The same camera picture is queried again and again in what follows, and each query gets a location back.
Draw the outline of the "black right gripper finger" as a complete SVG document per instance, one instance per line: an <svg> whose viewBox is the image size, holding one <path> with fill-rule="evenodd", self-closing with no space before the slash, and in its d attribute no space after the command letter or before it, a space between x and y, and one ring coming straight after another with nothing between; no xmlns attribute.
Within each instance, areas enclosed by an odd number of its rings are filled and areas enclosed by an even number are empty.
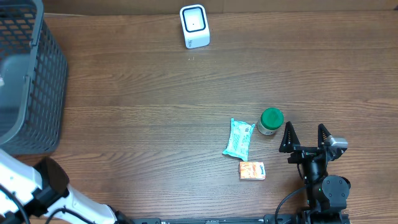
<svg viewBox="0 0 398 224"><path fill-rule="evenodd" d="M321 147L328 136L330 136L330 132L327 130L324 124L318 125L318 147Z"/></svg>
<svg viewBox="0 0 398 224"><path fill-rule="evenodd" d="M293 124L288 121L285 124L284 135L279 147L279 152L294 152L300 147L300 141L295 133Z"/></svg>

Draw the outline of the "green lid jar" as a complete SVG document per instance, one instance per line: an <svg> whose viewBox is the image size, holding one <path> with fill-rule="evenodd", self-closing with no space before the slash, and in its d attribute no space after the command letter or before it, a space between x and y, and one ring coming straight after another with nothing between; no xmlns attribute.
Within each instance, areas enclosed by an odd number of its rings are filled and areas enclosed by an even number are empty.
<svg viewBox="0 0 398 224"><path fill-rule="evenodd" d="M264 110L257 122L257 129L261 134L273 135L284 123L284 115L277 108Z"/></svg>

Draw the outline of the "teal tissue pack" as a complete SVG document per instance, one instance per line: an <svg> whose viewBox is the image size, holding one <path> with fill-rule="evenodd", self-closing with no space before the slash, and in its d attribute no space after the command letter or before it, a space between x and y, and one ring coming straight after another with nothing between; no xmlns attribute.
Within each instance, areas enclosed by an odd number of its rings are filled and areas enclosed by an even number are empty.
<svg viewBox="0 0 398 224"><path fill-rule="evenodd" d="M248 161L249 146L255 124L248 124L244 121L236 121L231 118L230 134L226 149L222 154L239 158L244 162Z"/></svg>

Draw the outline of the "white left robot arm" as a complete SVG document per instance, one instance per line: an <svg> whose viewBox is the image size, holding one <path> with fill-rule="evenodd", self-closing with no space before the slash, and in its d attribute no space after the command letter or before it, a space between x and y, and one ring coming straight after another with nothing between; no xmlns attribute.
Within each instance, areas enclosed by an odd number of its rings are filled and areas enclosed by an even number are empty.
<svg viewBox="0 0 398 224"><path fill-rule="evenodd" d="M30 217L68 223L132 223L122 212L74 189L66 172L50 157L28 166L1 151L1 223L29 223Z"/></svg>

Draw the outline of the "orange tissue pack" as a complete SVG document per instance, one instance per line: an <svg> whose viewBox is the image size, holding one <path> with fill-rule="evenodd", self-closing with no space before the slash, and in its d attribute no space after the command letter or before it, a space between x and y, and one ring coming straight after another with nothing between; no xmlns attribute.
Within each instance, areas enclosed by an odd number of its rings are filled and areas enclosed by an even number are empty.
<svg viewBox="0 0 398 224"><path fill-rule="evenodd" d="M239 178L241 180L264 180L266 170L263 162L240 162Z"/></svg>

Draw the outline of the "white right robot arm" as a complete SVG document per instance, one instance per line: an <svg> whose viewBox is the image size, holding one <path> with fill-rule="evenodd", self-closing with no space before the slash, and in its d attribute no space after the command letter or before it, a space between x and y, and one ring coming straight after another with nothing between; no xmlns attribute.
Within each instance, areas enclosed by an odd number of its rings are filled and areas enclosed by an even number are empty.
<svg viewBox="0 0 398 224"><path fill-rule="evenodd" d="M279 222L281 206L294 195L305 192L307 206L290 215L285 223L349 223L349 216L342 214L347 207L351 183L342 176L329 175L328 163L339 159L348 149L348 142L343 137L333 136L324 124L318 125L318 145L301 145L293 124L285 125L280 152L289 153L289 164L297 166L299 176L304 182L300 189L288 194L278 204L274 221Z"/></svg>

